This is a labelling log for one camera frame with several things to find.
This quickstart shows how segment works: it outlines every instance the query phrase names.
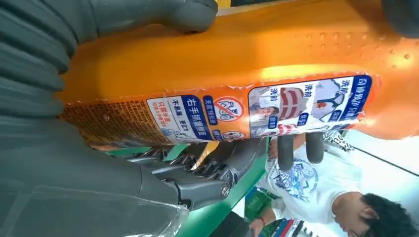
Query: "man's hand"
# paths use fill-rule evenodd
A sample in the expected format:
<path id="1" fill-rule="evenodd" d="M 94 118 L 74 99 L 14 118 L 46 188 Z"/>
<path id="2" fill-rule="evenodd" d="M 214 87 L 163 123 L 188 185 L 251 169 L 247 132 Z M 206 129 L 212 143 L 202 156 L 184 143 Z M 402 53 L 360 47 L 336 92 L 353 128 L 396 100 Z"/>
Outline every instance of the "man's hand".
<path id="1" fill-rule="evenodd" d="M 250 223 L 249 227 L 251 229 L 253 229 L 253 237 L 258 237 L 259 236 L 260 232 L 262 231 L 262 229 L 264 227 L 263 225 L 264 225 L 264 223 L 260 219 L 256 219 L 256 220 L 254 220 Z"/>

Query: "clear plastic wrap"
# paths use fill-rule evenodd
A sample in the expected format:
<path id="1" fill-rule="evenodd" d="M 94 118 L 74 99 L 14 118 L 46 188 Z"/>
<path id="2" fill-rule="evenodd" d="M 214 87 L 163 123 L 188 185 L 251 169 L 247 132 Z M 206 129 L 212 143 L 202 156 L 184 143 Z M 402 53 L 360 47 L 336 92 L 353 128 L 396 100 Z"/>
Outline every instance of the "clear plastic wrap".
<path id="1" fill-rule="evenodd" d="M 167 91 L 68 103 L 61 118 L 90 144 L 115 147 L 342 130 L 363 118 L 374 81 L 368 73 L 344 72 Z"/>
<path id="2" fill-rule="evenodd" d="M 0 236 L 13 237 L 173 237 L 189 211 L 132 196 L 0 182 Z"/>

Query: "dark hair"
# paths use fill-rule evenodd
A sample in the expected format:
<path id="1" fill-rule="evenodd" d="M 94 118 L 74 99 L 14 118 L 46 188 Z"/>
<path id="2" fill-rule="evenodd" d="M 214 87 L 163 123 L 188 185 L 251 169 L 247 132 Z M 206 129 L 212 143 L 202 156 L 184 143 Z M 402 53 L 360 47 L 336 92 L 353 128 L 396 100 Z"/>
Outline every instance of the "dark hair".
<path id="1" fill-rule="evenodd" d="M 271 115 L 276 115 L 276 114 L 279 113 L 278 107 L 275 107 L 275 106 L 270 106 L 270 107 L 274 109 L 274 111 L 272 111 Z"/>
<path id="2" fill-rule="evenodd" d="M 415 237 L 418 234 L 416 224 L 402 205 L 374 194 L 363 195 L 361 201 L 378 216 L 378 219 L 363 218 L 370 226 L 365 237 Z"/>

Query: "transparent plastic bag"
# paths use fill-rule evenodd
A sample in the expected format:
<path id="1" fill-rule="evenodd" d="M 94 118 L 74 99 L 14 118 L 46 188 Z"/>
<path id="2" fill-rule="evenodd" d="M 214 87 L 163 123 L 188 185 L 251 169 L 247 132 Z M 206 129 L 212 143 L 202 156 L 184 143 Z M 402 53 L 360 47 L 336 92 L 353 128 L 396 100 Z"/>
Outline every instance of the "transparent plastic bag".
<path id="1" fill-rule="evenodd" d="M 3 184 L 0 236 L 173 237 L 189 215 L 184 207 L 132 196 L 50 187 L 25 194 Z"/>

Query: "cartoon illustration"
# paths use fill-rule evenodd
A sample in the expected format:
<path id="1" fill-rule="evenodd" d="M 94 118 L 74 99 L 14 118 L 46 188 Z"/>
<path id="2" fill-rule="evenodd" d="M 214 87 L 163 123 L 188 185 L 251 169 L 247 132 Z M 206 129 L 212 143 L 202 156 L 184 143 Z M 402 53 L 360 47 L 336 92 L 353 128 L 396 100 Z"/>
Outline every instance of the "cartoon illustration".
<path id="1" fill-rule="evenodd" d="M 166 136 L 166 137 L 170 137 L 172 135 L 175 136 L 175 139 L 177 142 L 182 143 L 182 142 L 193 142 L 196 141 L 196 139 L 188 136 L 186 133 L 181 133 L 179 131 L 175 131 L 173 129 L 166 129 L 166 128 L 162 128 L 162 133 Z"/>
<path id="2" fill-rule="evenodd" d="M 255 88 L 249 94 L 251 121 L 264 121 L 272 115 L 278 120 L 296 118 L 307 109 L 307 101 L 303 91 L 296 87 Z"/>
<path id="3" fill-rule="evenodd" d="M 295 158 L 289 171 L 283 172 L 279 169 L 278 171 L 279 175 L 274 178 L 275 184 L 285 189 L 294 198 L 308 202 L 308 194 L 316 190 L 319 182 L 316 169 L 307 161 Z"/>
<path id="4" fill-rule="evenodd" d="M 321 80 L 316 86 L 315 103 L 310 115 L 322 120 L 344 102 L 346 92 L 347 89 L 343 90 L 334 79 Z"/>

